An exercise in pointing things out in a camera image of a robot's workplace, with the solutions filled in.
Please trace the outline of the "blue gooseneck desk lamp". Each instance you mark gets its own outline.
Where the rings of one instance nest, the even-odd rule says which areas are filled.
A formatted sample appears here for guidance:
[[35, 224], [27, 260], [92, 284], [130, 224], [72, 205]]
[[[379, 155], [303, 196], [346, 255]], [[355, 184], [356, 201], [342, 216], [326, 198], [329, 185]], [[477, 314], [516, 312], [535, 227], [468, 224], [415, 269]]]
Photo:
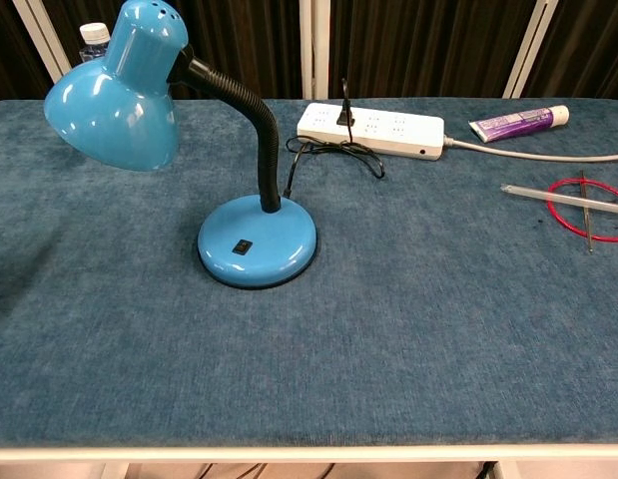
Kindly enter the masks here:
[[302, 273], [316, 253], [309, 213], [278, 190], [279, 132], [264, 101], [195, 57], [179, 13], [163, 0], [126, 0], [106, 53], [70, 70], [44, 101], [44, 115], [76, 150], [104, 165], [148, 172], [169, 165], [178, 123], [169, 93], [185, 84], [243, 114], [258, 137], [259, 191], [212, 211], [197, 248], [218, 281], [264, 288]]

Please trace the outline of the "blue fabric table cover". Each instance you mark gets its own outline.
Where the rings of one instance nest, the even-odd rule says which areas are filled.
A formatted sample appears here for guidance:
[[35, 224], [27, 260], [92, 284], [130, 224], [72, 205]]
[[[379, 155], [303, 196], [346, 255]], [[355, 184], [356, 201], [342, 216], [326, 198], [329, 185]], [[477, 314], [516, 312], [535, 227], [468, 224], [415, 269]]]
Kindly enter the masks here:
[[313, 263], [239, 290], [196, 238], [255, 190], [256, 133], [220, 102], [176, 115], [176, 160], [136, 173], [0, 102], [0, 448], [618, 443], [618, 243], [500, 188], [578, 166], [306, 157]]

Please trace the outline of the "white power strip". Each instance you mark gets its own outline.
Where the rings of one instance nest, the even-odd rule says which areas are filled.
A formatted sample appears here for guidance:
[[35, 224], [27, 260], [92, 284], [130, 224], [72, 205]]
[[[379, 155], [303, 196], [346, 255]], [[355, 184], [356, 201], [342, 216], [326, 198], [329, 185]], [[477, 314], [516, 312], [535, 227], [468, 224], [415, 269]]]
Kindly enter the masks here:
[[376, 153], [436, 161], [444, 146], [444, 121], [439, 117], [351, 108], [350, 129], [337, 120], [341, 106], [310, 103], [297, 126], [299, 136], [325, 142], [352, 140]]

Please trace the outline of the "purple and white toothpaste tube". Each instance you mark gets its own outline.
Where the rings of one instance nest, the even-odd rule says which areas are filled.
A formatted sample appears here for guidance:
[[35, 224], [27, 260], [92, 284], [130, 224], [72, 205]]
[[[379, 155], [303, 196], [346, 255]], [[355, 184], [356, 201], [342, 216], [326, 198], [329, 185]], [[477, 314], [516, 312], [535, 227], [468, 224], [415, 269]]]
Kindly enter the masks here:
[[469, 127], [483, 143], [491, 143], [565, 126], [569, 118], [569, 109], [558, 105], [473, 121]]

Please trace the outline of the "clear glass tube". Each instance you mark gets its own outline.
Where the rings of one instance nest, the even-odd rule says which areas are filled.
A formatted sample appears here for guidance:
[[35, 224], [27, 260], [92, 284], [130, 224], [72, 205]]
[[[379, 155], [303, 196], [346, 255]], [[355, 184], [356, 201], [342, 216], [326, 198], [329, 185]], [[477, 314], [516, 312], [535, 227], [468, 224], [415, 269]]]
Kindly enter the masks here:
[[618, 214], [618, 204], [601, 202], [581, 197], [573, 197], [562, 194], [555, 194], [548, 191], [537, 190], [527, 187], [502, 184], [500, 189], [508, 194], [526, 197], [545, 202], [559, 203], [580, 208], [588, 208], [592, 210]]

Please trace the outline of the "thin metal rod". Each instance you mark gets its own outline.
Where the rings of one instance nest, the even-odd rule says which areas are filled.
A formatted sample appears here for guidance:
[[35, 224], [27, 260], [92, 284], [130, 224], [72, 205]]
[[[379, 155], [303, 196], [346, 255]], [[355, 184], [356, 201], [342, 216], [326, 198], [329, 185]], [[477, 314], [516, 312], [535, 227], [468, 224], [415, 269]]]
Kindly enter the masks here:
[[[583, 170], [580, 170], [580, 195], [582, 199], [587, 199], [587, 184], [586, 178]], [[587, 207], [582, 207], [583, 210], [583, 221], [584, 227], [586, 231], [586, 241], [587, 241], [587, 249], [590, 254], [593, 253], [593, 239], [592, 239], [592, 229], [591, 229], [591, 219], [590, 212]]]

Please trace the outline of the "clear plastic water bottle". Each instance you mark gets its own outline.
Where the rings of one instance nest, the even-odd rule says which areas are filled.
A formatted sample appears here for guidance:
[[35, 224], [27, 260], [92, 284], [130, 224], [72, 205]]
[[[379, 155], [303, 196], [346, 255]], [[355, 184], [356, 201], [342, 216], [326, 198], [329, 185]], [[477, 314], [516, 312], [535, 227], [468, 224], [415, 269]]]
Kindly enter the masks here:
[[107, 25], [102, 22], [83, 24], [79, 27], [84, 46], [79, 51], [83, 62], [103, 57], [108, 49], [110, 33]]

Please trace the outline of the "white metal frame post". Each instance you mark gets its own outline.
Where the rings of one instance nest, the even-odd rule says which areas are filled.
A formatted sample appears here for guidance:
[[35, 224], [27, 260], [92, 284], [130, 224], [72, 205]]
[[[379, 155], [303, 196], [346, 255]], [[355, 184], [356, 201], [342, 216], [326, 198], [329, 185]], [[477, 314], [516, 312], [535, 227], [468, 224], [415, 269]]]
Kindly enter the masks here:
[[12, 0], [53, 83], [72, 67], [42, 0]]
[[330, 0], [299, 0], [303, 98], [328, 98]]
[[502, 98], [520, 98], [560, 0], [535, 0]]

